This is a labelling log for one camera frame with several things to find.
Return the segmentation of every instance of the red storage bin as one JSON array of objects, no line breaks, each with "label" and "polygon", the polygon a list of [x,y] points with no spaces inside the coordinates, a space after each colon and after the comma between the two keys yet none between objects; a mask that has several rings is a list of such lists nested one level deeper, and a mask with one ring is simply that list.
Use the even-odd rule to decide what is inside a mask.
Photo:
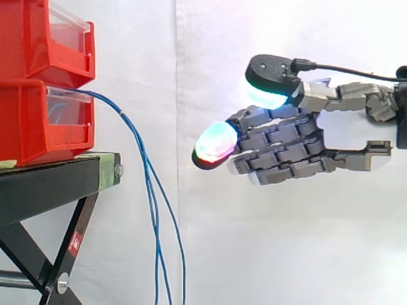
[{"label": "red storage bin", "polygon": [[94,145],[93,98],[42,81],[0,81],[0,166],[73,159]]},{"label": "red storage bin", "polygon": [[0,0],[0,12],[0,79],[66,88],[95,79],[91,22],[49,0]]}]

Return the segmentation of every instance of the black cable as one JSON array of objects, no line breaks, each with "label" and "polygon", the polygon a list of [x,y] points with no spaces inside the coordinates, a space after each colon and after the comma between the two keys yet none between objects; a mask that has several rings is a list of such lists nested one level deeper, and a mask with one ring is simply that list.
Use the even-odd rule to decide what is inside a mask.
[{"label": "black cable", "polygon": [[316,70],[316,69],[331,70],[331,71],[337,71],[337,72],[342,72],[342,73],[347,73],[347,74],[353,74],[353,75],[362,76],[364,78],[377,79],[379,81],[392,81],[395,83],[407,82],[407,78],[388,78],[386,76],[374,75],[374,74],[370,74],[370,73],[361,72],[358,70],[337,67],[335,65],[319,65],[316,62],[312,62],[311,60],[308,60],[308,59],[295,58],[291,64],[291,70],[294,73],[297,73],[300,71],[311,71],[311,70]]},{"label": "black cable", "polygon": [[352,70],[352,69],[347,69],[347,68],[342,68],[342,67],[336,67],[334,65],[316,65],[316,69],[322,69],[322,70],[331,70],[331,71],[338,71],[342,73],[347,73],[347,74],[354,74],[358,76],[362,76],[364,78],[371,78],[371,79],[377,79],[379,81],[392,81],[395,83],[405,83],[407,82],[407,78],[388,78],[386,76],[380,76],[380,75],[374,75],[370,73],[365,73],[357,70]]}]

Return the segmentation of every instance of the white backdrop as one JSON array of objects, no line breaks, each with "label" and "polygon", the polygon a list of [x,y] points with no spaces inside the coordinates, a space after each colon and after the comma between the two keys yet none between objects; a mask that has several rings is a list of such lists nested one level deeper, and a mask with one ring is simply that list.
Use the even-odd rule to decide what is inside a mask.
[{"label": "white backdrop", "polygon": [[[255,54],[392,74],[406,63],[397,9],[403,1],[59,2],[96,23],[98,76],[88,87],[133,119],[180,216],[188,304],[406,304],[406,153],[394,150],[392,161],[372,173],[338,170],[265,187],[224,167],[202,172],[190,161],[207,126],[248,106],[241,85]],[[72,287],[85,305],[152,304],[154,239],[141,162],[131,135],[104,105],[97,124],[97,149],[121,152],[126,174],[100,196]],[[327,141],[338,148],[394,139],[394,126],[366,126],[350,113],[324,120]],[[25,223],[51,258],[72,209]],[[180,304],[179,254],[162,212]],[[55,230],[46,232],[44,222]],[[0,297],[4,304],[35,304],[30,293],[0,289]]]}]

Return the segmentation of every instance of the cable connector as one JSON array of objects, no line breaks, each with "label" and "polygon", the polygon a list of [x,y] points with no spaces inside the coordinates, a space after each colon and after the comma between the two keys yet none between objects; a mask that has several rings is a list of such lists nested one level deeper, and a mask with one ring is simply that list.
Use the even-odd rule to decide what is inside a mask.
[{"label": "cable connector", "polygon": [[293,62],[291,63],[291,70],[294,73],[298,73],[300,71],[310,71],[315,70],[317,68],[317,63],[312,62],[308,59],[300,59],[294,58]]}]

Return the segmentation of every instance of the blue cable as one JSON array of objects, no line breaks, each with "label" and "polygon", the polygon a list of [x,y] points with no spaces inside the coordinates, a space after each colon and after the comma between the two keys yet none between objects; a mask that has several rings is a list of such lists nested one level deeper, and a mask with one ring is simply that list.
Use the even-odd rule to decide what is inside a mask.
[{"label": "blue cable", "polygon": [[181,240],[181,233],[178,227],[178,223],[176,220],[176,217],[174,215],[174,211],[172,210],[171,204],[169,202],[169,199],[167,195],[165,194],[165,190],[162,186],[162,183],[160,182],[160,179],[158,178],[158,175],[155,172],[155,169],[153,165],[151,164],[147,152],[144,147],[144,143],[141,139],[140,133],[137,131],[135,128],[133,122],[128,118],[128,116],[120,109],[118,105],[116,105],[112,100],[108,99],[107,97],[92,92],[92,91],[86,91],[86,90],[71,90],[79,93],[84,93],[87,95],[90,95],[92,97],[95,97],[103,102],[105,102],[107,105],[112,107],[122,118],[122,120],[125,122],[125,124],[129,127],[131,132],[133,133],[135,137],[135,141],[137,142],[137,146],[139,148],[141,157],[142,157],[142,162],[143,162],[143,167],[144,167],[144,177],[146,180],[146,188],[147,188],[147,193],[148,193],[148,200],[149,200],[149,208],[150,208],[150,214],[151,214],[151,223],[153,225],[154,233],[155,233],[155,238],[156,238],[156,255],[155,255],[155,304],[158,304],[158,259],[160,259],[162,269],[163,269],[163,276],[165,280],[165,288],[167,290],[167,296],[169,299],[169,304],[172,305],[172,296],[171,296],[171,291],[169,287],[169,281],[168,281],[168,275],[167,275],[167,268],[165,265],[163,253],[162,253],[162,248],[161,248],[161,243],[160,243],[160,234],[159,234],[159,223],[160,223],[160,218],[159,218],[159,213],[158,213],[158,203],[157,199],[155,196],[155,191],[153,187],[153,183],[151,181],[151,177],[149,174],[149,169],[153,172],[153,176],[158,184],[158,187],[160,188],[160,191],[164,197],[166,206],[169,210],[174,228],[176,230],[176,235],[177,235],[177,241],[179,244],[179,249],[181,252],[181,260],[182,260],[182,265],[183,265],[183,305],[186,304],[186,262],[185,262],[185,253],[184,253],[184,247],[183,243]]},{"label": "blue cable", "polygon": [[[55,104],[54,106],[52,106],[50,108],[50,110],[48,110],[48,120],[50,119],[50,116],[54,112],[55,109],[65,107],[65,106],[67,106],[66,103],[59,103],[59,104]],[[53,124],[59,124],[59,120],[61,119],[61,115],[62,115],[62,111],[60,111],[58,113],[57,119],[55,120],[55,122]]]}]

